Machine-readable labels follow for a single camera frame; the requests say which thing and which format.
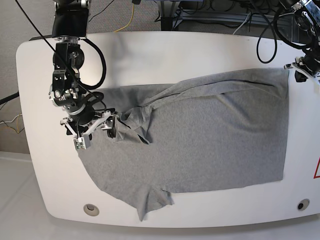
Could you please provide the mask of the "black table leg post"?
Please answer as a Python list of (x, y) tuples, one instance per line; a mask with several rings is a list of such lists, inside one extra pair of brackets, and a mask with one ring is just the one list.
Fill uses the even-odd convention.
[(163, 31), (178, 31), (178, 17), (164, 17), (160, 18), (160, 30)]

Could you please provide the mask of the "aluminium frame rail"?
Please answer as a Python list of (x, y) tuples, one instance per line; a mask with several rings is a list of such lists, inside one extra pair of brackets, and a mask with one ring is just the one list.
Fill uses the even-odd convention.
[[(242, 23), (249, 13), (228, 13), (228, 12), (209, 12), (200, 11), (194, 14), (187, 14), (182, 12), (181, 18), (183, 20), (195, 20), (195, 21), (211, 21), (211, 22), (233, 22)], [(274, 18), (272, 15), (265, 15), (265, 17), (271, 22)], [(266, 24), (265, 19), (258, 13), (252, 13), (251, 23), (256, 25)]]

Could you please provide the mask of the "grey T-shirt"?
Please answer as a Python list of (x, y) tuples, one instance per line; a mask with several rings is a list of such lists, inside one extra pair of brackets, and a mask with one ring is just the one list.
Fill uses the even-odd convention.
[(281, 181), (288, 81), (288, 70), (261, 68), (108, 89), (116, 135), (96, 130), (78, 157), (96, 186), (140, 220), (172, 205), (172, 194)]

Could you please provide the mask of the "black bar behind table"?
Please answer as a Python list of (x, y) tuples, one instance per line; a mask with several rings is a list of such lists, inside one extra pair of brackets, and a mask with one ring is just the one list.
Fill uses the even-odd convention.
[[(51, 35), (46, 35), (46, 36), (44, 36), (44, 38), (45, 39), (49, 39), (49, 38), (52, 38), (52, 36)], [(32, 37), (32, 38), (29, 39), (29, 41), (35, 41), (35, 40), (43, 40), (43, 38), (40, 37), (40, 36), (37, 36), (37, 37)]]

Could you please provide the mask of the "red warning triangle sticker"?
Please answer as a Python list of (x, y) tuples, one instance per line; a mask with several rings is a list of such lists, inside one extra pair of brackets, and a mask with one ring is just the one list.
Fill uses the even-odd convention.
[(320, 178), (320, 159), (317, 162), (317, 166), (316, 166), (313, 178), (314, 179)]

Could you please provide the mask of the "black rod at left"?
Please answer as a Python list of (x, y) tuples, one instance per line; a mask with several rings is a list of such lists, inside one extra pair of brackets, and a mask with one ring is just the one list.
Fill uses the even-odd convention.
[(14, 94), (11, 94), (11, 95), (9, 95), (9, 96), (6, 96), (6, 97), (0, 99), (0, 105), (3, 105), (3, 104), (5, 104), (5, 103), (7, 103), (7, 102), (9, 102), (9, 101), (11, 101), (11, 100), (13, 100), (13, 99), (16, 99), (16, 98), (18, 98), (19, 96), (20, 96), (19, 91), (17, 91), (17, 92), (14, 93)]

